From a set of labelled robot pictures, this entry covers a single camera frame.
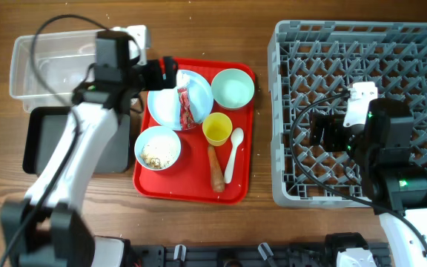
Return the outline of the mint green bowl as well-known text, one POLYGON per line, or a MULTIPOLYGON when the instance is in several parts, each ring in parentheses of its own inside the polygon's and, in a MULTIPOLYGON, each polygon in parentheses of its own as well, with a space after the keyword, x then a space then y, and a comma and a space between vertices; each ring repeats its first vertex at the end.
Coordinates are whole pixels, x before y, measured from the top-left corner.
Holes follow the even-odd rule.
POLYGON ((238 110, 253 99, 255 85, 246 72, 230 68, 215 75, 211 90, 219 106, 228 110, 238 110))

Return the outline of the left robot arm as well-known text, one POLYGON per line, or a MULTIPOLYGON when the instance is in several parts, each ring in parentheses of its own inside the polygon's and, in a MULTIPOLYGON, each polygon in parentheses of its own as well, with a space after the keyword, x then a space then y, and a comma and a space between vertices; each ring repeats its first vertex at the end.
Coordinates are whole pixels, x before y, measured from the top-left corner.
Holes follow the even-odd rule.
POLYGON ((73 91, 67 123, 48 164, 21 202, 0 212, 6 249, 0 265, 135 266, 129 240, 95 237, 80 211, 103 150, 118 131, 129 101, 141 91, 176 87, 177 62, 170 56, 142 64, 130 56, 135 38, 102 30, 96 34, 92 82, 73 91))

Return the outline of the yellow plastic cup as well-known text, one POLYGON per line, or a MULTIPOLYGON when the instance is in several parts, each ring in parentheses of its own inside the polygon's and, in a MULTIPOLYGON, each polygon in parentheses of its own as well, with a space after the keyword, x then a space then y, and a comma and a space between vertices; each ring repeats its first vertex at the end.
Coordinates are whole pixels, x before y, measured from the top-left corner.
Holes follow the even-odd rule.
POLYGON ((224 113, 209 114, 202 123, 202 132, 212 146, 224 145, 233 130, 231 119, 224 113))

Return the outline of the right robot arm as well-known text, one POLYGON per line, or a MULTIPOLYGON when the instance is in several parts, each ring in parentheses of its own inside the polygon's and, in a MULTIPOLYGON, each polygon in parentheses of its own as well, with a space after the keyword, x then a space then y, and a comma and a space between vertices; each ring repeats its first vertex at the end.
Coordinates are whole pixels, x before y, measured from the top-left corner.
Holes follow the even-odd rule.
POLYGON ((373 99, 358 114, 311 114, 311 145, 344 151, 358 165, 365 203, 380 219, 397 266, 427 266, 427 170, 410 160, 414 118, 406 103, 373 99))

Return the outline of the blue bowl with food scraps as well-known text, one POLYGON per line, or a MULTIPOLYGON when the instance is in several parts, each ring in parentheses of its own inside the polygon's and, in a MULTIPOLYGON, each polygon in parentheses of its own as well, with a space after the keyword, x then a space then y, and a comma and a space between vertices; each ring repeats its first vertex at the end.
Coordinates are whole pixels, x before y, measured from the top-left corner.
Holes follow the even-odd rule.
POLYGON ((178 160, 180 153, 180 138, 164 126, 147 128, 135 141, 136 161, 150 171, 166 171, 178 160))

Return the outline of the red snack wrapper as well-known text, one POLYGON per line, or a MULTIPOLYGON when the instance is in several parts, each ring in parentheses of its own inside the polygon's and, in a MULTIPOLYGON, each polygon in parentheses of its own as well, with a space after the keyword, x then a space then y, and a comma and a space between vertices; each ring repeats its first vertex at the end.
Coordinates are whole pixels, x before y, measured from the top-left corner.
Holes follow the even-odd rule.
POLYGON ((179 95, 179 103, 180 103, 179 123, 183 131, 189 130, 196 126, 196 122, 191 112, 191 102, 188 95, 188 89, 179 88, 177 92, 179 95))

